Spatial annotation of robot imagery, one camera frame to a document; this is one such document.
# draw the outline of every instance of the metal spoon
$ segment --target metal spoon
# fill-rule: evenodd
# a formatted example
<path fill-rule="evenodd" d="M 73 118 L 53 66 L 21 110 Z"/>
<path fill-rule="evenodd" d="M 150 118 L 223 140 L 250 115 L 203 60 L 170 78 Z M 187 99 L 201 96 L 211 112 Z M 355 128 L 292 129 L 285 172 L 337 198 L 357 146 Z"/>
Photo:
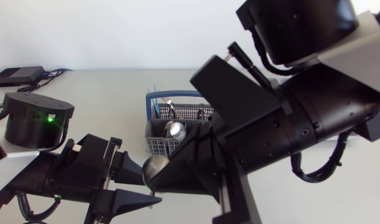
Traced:
<path fill-rule="evenodd" d="M 177 114 L 177 116 L 180 118 L 180 119 L 184 119 L 182 117 L 182 115 L 180 115 L 176 110 L 175 108 L 173 107 L 172 105 L 172 100 L 170 99 L 170 97 L 162 97 L 161 98 L 165 103 L 167 103 L 168 105 L 170 105 L 171 109 Z"/>
<path fill-rule="evenodd" d="M 170 125 L 169 133 L 174 139 L 183 141 L 185 135 L 187 134 L 187 131 L 185 130 L 185 126 L 182 123 L 174 122 Z"/>
<path fill-rule="evenodd" d="M 164 156 L 152 156 L 142 166 L 142 180 L 146 186 L 168 163 L 169 159 Z"/>

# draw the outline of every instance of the white panel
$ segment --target white panel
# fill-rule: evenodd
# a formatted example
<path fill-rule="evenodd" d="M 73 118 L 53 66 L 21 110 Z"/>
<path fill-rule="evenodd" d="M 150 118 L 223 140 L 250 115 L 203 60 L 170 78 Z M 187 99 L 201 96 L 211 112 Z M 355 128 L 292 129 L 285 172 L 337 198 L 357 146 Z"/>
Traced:
<path fill-rule="evenodd" d="M 198 68 L 237 41 L 261 65 L 235 11 L 244 0 L 3 0 L 0 71 Z M 354 0 L 356 12 L 380 0 Z"/>

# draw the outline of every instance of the dish rack handle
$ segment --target dish rack handle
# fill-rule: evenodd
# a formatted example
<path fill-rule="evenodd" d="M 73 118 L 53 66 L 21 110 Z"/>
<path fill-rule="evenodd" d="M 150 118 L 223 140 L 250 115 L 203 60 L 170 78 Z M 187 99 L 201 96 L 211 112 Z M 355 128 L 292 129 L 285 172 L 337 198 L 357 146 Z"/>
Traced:
<path fill-rule="evenodd" d="M 196 90 L 168 90 L 168 91 L 157 91 L 153 93 L 147 93 L 146 95 L 147 121 L 151 120 L 151 99 L 171 97 L 171 96 L 202 97 L 201 93 L 199 93 Z"/>

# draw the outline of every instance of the gray plastic basket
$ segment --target gray plastic basket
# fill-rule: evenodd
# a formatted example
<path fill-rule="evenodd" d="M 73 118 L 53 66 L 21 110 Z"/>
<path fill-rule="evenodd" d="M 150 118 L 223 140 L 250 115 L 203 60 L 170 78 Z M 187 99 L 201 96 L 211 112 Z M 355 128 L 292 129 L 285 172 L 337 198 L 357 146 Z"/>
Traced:
<path fill-rule="evenodd" d="M 172 138 L 162 137 L 165 124 L 169 121 L 180 122 L 186 126 L 187 134 L 198 123 L 206 123 L 207 120 L 183 120 L 183 119 L 152 119 L 147 122 L 146 141 L 147 152 L 152 155 L 169 157 L 176 147 L 182 142 Z"/>
<path fill-rule="evenodd" d="M 182 115 L 184 119 L 179 119 L 175 115 L 175 119 L 169 119 L 170 105 L 166 103 L 159 104 L 159 117 L 155 110 L 155 106 L 150 107 L 150 100 L 152 98 L 160 98 L 165 96 L 200 96 L 196 91 L 162 91 L 157 93 L 149 93 L 146 97 L 147 103 L 147 125 L 146 125 L 146 141 L 147 152 L 152 155 L 169 157 L 171 153 L 182 142 L 173 138 L 162 136 L 166 123 L 169 121 L 180 122 L 184 124 L 187 134 L 192 130 L 194 125 L 206 123 L 208 117 L 212 115 L 215 110 L 206 104 L 174 104 L 174 108 Z"/>
<path fill-rule="evenodd" d="M 215 112 L 215 109 L 213 109 L 212 106 L 206 105 L 203 103 L 200 103 L 197 105 L 174 104 L 174 108 L 177 111 L 177 113 L 182 115 L 184 119 L 193 119 L 193 120 L 198 120 L 199 111 L 202 112 L 201 119 L 208 119 L 208 117 Z M 170 106 L 167 103 L 160 103 L 159 104 L 160 118 L 157 118 L 155 106 L 153 106 L 152 112 L 151 112 L 151 119 L 169 119 L 169 113 L 170 113 Z"/>

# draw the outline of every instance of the screw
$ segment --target screw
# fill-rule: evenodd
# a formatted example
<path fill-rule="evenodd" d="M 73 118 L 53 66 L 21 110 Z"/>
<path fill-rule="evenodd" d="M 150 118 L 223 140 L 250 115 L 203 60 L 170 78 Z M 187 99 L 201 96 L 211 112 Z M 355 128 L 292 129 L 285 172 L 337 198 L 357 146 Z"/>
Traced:
<path fill-rule="evenodd" d="M 302 135 L 303 135 L 303 136 L 306 136 L 306 135 L 308 135 L 308 134 L 310 134 L 310 130 L 307 129 L 307 128 L 303 129 L 303 131 L 302 131 Z"/>

